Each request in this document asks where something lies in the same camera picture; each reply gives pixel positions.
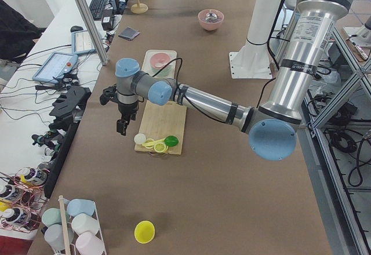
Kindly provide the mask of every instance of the green lime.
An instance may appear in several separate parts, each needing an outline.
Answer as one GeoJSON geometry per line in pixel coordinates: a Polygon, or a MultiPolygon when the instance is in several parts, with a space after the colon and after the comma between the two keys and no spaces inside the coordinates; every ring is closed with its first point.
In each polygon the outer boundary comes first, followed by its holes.
{"type": "Polygon", "coordinates": [[[165,138],[164,142],[167,146],[174,147],[178,145],[179,140],[174,135],[169,135],[167,138],[165,138]]]}

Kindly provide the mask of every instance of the black keyboard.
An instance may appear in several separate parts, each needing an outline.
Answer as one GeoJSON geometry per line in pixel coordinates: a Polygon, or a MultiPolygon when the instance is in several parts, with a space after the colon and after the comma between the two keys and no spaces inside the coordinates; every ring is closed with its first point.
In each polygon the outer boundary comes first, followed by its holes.
{"type": "Polygon", "coordinates": [[[92,13],[94,20],[101,20],[104,7],[106,6],[107,0],[92,0],[89,9],[92,13]]]}

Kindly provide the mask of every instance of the white table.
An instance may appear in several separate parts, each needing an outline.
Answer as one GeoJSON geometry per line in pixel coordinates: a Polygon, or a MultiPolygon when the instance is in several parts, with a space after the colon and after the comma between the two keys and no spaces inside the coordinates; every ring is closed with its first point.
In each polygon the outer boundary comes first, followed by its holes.
{"type": "MultiPolygon", "coordinates": [[[[118,23],[121,16],[115,17],[115,23],[118,23]]],[[[102,31],[100,21],[95,21],[98,31],[102,31]]],[[[36,53],[55,46],[71,44],[70,28],[73,25],[84,27],[83,20],[78,12],[74,0],[66,0],[66,4],[59,11],[57,16],[51,22],[49,27],[43,33],[37,44],[30,54],[36,53]]],[[[43,64],[52,52],[71,53],[71,47],[58,48],[36,54],[29,59],[25,59],[23,64],[43,64]]],[[[86,58],[86,55],[80,56],[79,61],[86,58]]],[[[78,78],[80,85],[88,87],[93,91],[95,81],[100,71],[101,63],[97,54],[91,54],[89,58],[78,67],[78,78]]],[[[54,117],[49,116],[53,109],[52,103],[55,101],[60,92],[53,90],[48,95],[45,91],[39,91],[37,103],[35,103],[35,85],[39,82],[22,80],[32,80],[36,73],[37,66],[24,66],[19,68],[6,85],[6,88],[0,93],[0,105],[5,108],[17,110],[40,110],[38,111],[43,121],[53,122],[54,117]]],[[[32,111],[9,111],[6,110],[13,118],[19,118],[23,115],[30,114],[32,111]]],[[[10,119],[7,114],[0,110],[0,150],[1,150],[1,167],[0,171],[6,174],[14,174],[23,167],[36,167],[43,161],[49,161],[50,157],[45,156],[45,147],[32,145],[32,134],[44,134],[49,130],[48,124],[43,123],[38,115],[30,115],[17,121],[10,119]]],[[[15,238],[31,239],[34,233],[24,234],[15,231],[4,231],[0,229],[0,235],[12,236],[15,238]]]]}

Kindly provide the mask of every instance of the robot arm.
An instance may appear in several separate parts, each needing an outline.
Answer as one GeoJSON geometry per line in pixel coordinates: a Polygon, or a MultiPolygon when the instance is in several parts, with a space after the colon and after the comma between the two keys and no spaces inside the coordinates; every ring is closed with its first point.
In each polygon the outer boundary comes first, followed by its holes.
{"type": "Polygon", "coordinates": [[[118,132],[125,135],[138,108],[138,96],[164,105],[168,101],[202,111],[222,123],[249,133],[250,146],[257,155],[269,160],[289,156],[296,145],[296,130],[301,123],[299,109],[333,26],[344,17],[353,0],[299,0],[300,18],[280,65],[275,86],[267,102],[258,109],[243,107],[202,92],[174,79],[156,79],[140,71],[136,60],[117,62],[117,85],[111,97],[122,114],[118,132]]]}

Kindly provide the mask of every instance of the blue cup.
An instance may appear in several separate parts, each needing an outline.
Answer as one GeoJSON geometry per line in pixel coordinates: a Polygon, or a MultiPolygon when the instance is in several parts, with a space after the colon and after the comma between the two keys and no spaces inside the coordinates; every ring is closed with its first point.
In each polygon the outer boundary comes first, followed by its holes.
{"type": "Polygon", "coordinates": [[[91,200],[86,199],[73,199],[67,205],[67,213],[75,217],[80,213],[85,213],[92,216],[95,211],[95,204],[91,200]]]}

